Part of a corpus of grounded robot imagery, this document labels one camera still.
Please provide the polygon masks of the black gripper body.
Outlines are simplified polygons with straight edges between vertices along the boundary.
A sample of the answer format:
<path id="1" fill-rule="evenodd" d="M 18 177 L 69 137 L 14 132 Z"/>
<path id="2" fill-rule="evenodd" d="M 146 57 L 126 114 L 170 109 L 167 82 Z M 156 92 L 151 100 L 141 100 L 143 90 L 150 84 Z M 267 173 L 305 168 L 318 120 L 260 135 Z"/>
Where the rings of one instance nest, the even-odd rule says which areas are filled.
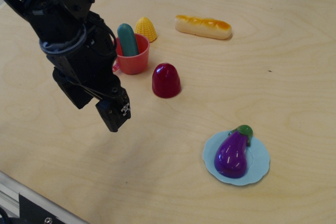
<path id="1" fill-rule="evenodd" d="M 85 24 L 86 36 L 74 49 L 61 54 L 48 53 L 48 60 L 55 66 L 79 69 L 97 75 L 94 98 L 107 99 L 112 103 L 127 103 L 129 97 L 121 87 L 119 78 L 113 74 L 112 66 L 117 58 L 116 37 L 104 20 L 90 12 Z"/>

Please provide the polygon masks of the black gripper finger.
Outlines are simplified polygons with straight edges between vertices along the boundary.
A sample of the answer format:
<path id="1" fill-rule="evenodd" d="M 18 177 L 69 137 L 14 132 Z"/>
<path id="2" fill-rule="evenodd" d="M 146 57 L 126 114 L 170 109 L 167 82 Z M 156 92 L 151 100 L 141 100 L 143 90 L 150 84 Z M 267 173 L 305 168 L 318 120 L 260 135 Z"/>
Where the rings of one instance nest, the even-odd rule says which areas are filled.
<path id="1" fill-rule="evenodd" d="M 82 109 L 95 97 L 93 88 L 97 83 L 96 74 L 85 70 L 54 67 L 52 75 L 63 93 L 78 109 Z"/>
<path id="2" fill-rule="evenodd" d="M 117 132 L 131 118 L 129 102 L 118 105 L 103 99 L 96 104 L 96 108 L 110 132 Z"/>

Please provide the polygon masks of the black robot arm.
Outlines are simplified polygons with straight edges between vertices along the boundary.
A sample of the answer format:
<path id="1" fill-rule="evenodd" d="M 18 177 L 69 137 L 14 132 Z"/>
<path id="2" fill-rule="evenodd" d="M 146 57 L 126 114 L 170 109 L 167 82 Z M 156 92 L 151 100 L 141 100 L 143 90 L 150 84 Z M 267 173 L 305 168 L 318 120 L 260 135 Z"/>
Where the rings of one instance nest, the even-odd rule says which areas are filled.
<path id="1" fill-rule="evenodd" d="M 112 72 L 117 40 L 91 11 L 95 0 L 4 0 L 27 21 L 41 50 L 54 65 L 53 78 L 79 109 L 96 98 L 96 108 L 111 132 L 130 118 L 130 101 Z"/>

